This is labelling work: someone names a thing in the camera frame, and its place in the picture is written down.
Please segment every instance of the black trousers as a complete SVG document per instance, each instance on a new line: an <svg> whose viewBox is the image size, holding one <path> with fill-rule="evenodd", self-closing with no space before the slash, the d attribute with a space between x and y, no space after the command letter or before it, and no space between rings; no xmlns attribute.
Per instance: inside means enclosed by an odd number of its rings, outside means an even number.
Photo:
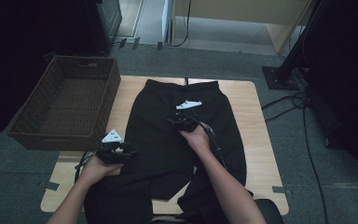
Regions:
<svg viewBox="0 0 358 224"><path fill-rule="evenodd" d="M180 86L147 80L134 101L126 130L125 141L138 156L122 167L120 175L108 176L91 188L85 200L89 223L149 223L151 199L169 200L189 181L178 201L184 211L180 217L197 223L227 223L200 160L167 121L184 101L202 102L181 112L213 128L228 171L245 185L240 132L218 82ZM215 154L213 144L211 151Z"/></svg>

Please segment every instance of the forearm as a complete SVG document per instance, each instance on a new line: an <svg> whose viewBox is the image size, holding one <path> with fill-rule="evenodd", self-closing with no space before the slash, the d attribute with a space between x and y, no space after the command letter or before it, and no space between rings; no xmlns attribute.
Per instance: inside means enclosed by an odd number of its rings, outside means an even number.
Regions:
<svg viewBox="0 0 358 224"><path fill-rule="evenodd" d="M230 223L266 223L247 189L223 168L209 148L197 154L208 173L228 221Z"/></svg>
<svg viewBox="0 0 358 224"><path fill-rule="evenodd" d="M89 191L90 185L84 184L79 179L69 191L60 207L48 221L49 223L77 223L84 199Z"/></svg>

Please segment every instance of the wicker basket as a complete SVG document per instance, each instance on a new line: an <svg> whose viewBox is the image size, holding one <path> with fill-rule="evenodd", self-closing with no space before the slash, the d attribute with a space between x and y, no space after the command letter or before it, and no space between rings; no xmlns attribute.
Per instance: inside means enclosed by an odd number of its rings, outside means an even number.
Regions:
<svg viewBox="0 0 358 224"><path fill-rule="evenodd" d="M115 59L56 56L9 127L27 149L96 149L105 134L120 74Z"/></svg>

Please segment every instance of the waistband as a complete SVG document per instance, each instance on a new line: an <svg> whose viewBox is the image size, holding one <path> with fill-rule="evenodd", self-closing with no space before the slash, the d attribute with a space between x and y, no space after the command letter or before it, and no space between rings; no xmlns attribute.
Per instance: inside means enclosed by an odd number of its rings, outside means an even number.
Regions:
<svg viewBox="0 0 358 224"><path fill-rule="evenodd" d="M169 91L197 91L197 90L205 90L205 89L219 89L218 81L210 81L210 82L199 82L188 84L187 86L179 85L176 83L166 83L159 82L153 79L148 79L146 81L145 87L147 89L154 90L169 90Z"/></svg>

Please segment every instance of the hand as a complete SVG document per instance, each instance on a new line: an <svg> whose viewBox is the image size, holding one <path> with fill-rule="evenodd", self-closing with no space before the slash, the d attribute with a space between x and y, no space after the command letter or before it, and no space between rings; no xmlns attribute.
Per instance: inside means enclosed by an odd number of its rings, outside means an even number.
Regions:
<svg viewBox="0 0 358 224"><path fill-rule="evenodd" d="M83 182L87 186L91 186L100 181L104 176L110 172L122 167L123 164L104 164L97 156L92 156L87 161L86 165L80 174L78 182Z"/></svg>
<svg viewBox="0 0 358 224"><path fill-rule="evenodd" d="M187 140L188 144L198 155L202 152L211 151L209 148L209 136L200 125L197 126L192 133L181 131L180 134Z"/></svg>

